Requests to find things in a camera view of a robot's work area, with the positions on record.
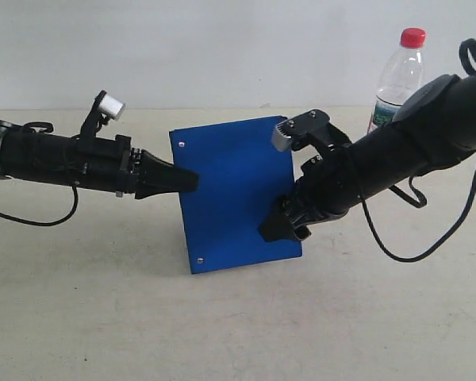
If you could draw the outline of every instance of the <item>black cable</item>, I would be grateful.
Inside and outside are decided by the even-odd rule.
[[[79,136],[76,135],[75,137],[72,137],[72,139],[76,140],[78,137]],[[51,221],[51,222],[38,222],[38,221],[25,220],[23,218],[10,216],[2,212],[0,212],[0,218],[4,218],[6,220],[13,221],[13,222],[18,222],[23,225],[49,227],[49,226],[56,226],[56,225],[63,224],[65,221],[69,220],[72,216],[74,216],[74,214],[76,213],[76,210],[78,209],[79,195],[78,195],[78,188],[76,188],[74,181],[72,181],[72,178],[71,178],[70,166],[67,160],[67,146],[65,146],[65,148],[63,149],[62,155],[63,155],[63,166],[65,168],[65,173],[67,175],[67,183],[71,187],[72,193],[74,195],[74,201],[72,203],[71,211],[65,217],[62,217],[59,220]]]
[[[370,228],[370,231],[372,232],[372,235],[374,236],[374,239],[379,245],[379,247],[381,248],[381,250],[392,260],[396,260],[398,262],[403,262],[403,263],[414,263],[420,260],[424,260],[425,258],[430,256],[435,250],[437,250],[444,242],[446,242],[447,239],[450,238],[453,235],[453,233],[457,231],[457,229],[462,225],[462,223],[466,220],[467,216],[469,215],[470,208],[473,205],[474,197],[476,196],[476,169],[474,170],[474,175],[471,182],[469,196],[467,197],[466,205],[464,206],[463,211],[460,214],[460,217],[453,224],[453,226],[450,227],[450,229],[438,241],[436,241],[435,244],[433,244],[429,249],[421,253],[419,256],[414,256],[412,258],[403,258],[400,256],[396,256],[395,254],[393,254],[390,250],[386,248],[386,246],[382,243],[381,238],[379,238],[378,232],[376,231],[374,227],[372,217],[370,216],[370,212],[367,206],[367,201],[365,200],[365,194],[363,192],[363,187],[362,187],[361,181],[359,180],[358,173],[353,163],[353,159],[351,158],[351,154],[349,153],[347,149],[344,149],[344,151],[346,153],[349,168],[352,172],[353,177],[355,178],[356,186],[358,187],[359,197],[362,203],[363,212],[365,213],[365,218],[367,219],[367,223]]]

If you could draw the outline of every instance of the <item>table surface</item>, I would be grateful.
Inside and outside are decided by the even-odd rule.
[[[102,131],[171,159],[168,131],[305,110],[127,110]],[[327,109],[355,140],[367,108]],[[79,131],[86,111],[0,111]],[[299,166],[312,151],[295,155]],[[412,256],[458,217],[476,157],[418,179],[428,206],[370,200],[384,241]],[[0,210],[49,221],[63,187],[0,182]],[[80,192],[55,228],[0,219],[0,380],[476,380],[476,201],[429,259],[399,264],[363,212],[312,228],[304,256],[190,275],[178,197]]]

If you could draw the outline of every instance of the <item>blue panel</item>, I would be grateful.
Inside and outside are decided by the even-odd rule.
[[[170,132],[174,164],[200,175],[197,191],[180,194],[193,274],[301,256],[300,243],[266,243],[257,231],[274,197],[294,183],[291,153],[271,144],[283,119]]]

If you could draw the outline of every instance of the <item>plastic water bottle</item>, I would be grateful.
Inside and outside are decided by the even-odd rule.
[[[390,121],[421,87],[424,74],[421,50],[425,37],[425,31],[419,28],[407,28],[402,32],[400,46],[382,71],[367,133]]]

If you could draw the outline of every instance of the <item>white wall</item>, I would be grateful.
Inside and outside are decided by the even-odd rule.
[[[476,1],[0,0],[0,108],[365,105],[408,26],[462,74]]]

